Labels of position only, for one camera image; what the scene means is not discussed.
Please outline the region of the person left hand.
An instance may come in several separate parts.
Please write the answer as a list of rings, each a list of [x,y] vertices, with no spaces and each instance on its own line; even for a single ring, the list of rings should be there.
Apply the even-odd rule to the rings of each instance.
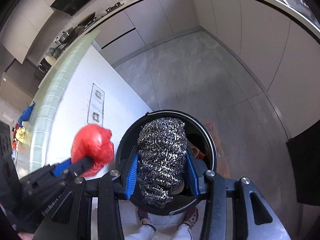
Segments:
[[[34,235],[32,233],[20,232],[18,236],[21,240],[32,240]]]

